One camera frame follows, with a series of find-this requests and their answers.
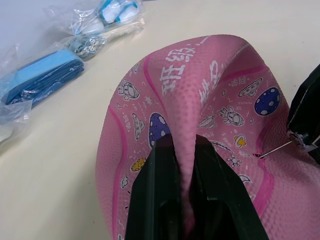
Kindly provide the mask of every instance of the astronaut cartoon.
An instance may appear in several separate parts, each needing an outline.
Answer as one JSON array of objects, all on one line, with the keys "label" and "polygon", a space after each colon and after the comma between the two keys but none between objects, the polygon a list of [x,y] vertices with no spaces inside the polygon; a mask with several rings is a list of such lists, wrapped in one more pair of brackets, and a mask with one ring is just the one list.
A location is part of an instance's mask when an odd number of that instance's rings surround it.
[{"label": "astronaut cartoon", "polygon": [[226,119],[224,123],[234,126],[242,126],[245,124],[244,118],[231,107],[228,106],[228,110],[223,107],[221,110],[217,111],[220,117]]},{"label": "astronaut cartoon", "polygon": [[140,93],[138,89],[125,78],[123,79],[123,84],[120,83],[118,85],[118,93],[119,95],[124,95],[123,99],[129,101],[130,99],[138,99]]}]

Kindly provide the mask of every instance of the white table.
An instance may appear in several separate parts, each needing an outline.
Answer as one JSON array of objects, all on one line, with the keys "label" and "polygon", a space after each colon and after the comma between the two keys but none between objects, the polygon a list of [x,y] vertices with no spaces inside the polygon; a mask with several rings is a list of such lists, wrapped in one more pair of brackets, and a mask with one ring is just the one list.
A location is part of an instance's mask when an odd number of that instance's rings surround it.
[{"label": "white table", "polygon": [[29,134],[0,155],[0,239],[110,239],[95,160],[110,98],[125,73],[175,42],[233,34],[256,48],[290,103],[320,63],[319,8],[314,0],[146,2],[145,30],[111,44],[82,76],[33,109]]}]

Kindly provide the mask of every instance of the textured pink surface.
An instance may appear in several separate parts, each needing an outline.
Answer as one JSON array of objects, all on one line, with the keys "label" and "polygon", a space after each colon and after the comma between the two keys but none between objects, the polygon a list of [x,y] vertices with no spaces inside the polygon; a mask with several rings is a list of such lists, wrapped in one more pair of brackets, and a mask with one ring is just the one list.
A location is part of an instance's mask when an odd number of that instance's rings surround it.
[{"label": "textured pink surface", "polygon": [[254,156],[288,140],[288,111],[271,71],[242,38],[193,38],[142,59],[110,101],[97,153],[98,198],[113,239],[124,239],[132,184],[153,141],[169,131],[187,228],[199,134],[246,180],[270,239],[320,239],[319,167],[294,145],[262,160]]}]

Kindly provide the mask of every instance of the blue and white item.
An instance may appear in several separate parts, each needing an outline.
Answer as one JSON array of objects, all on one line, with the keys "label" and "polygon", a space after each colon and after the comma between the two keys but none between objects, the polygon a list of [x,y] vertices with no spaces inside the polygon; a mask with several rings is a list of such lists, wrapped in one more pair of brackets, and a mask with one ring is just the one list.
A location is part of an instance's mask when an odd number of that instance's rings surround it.
[{"label": "blue and white item", "polygon": [[0,79],[6,86],[5,92],[0,89],[0,100],[6,105],[33,100],[34,107],[83,71],[84,63],[78,56],[60,49],[21,67],[14,77],[11,73]]},{"label": "blue and white item", "polygon": [[98,12],[107,24],[123,22],[140,13],[137,3],[132,0],[106,0]]}]

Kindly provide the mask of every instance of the clear plastic packaging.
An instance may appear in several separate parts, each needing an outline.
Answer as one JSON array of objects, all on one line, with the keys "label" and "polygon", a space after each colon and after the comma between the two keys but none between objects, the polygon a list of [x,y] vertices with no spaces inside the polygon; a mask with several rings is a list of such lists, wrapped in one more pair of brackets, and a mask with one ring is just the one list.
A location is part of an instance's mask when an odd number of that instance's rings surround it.
[{"label": "clear plastic packaging", "polygon": [[141,17],[141,0],[85,0],[75,7],[44,9],[57,28],[71,35],[100,34]]},{"label": "clear plastic packaging", "polygon": [[29,59],[0,79],[0,101],[12,105],[32,101],[39,104],[84,71],[84,62],[61,44]]},{"label": "clear plastic packaging", "polygon": [[63,39],[61,43],[83,61],[87,61],[97,55],[113,39],[123,35],[139,33],[144,29],[144,25],[143,18],[139,17],[130,24],[113,27],[104,33],[70,36]]},{"label": "clear plastic packaging", "polygon": [[[3,54],[0,55],[0,99],[4,97],[10,82],[15,79],[18,60],[17,49],[17,46],[13,46],[8,51],[1,51]],[[32,101],[12,105],[5,105],[0,101],[0,150],[2,150],[4,143],[16,139],[26,129],[31,105]]]}]

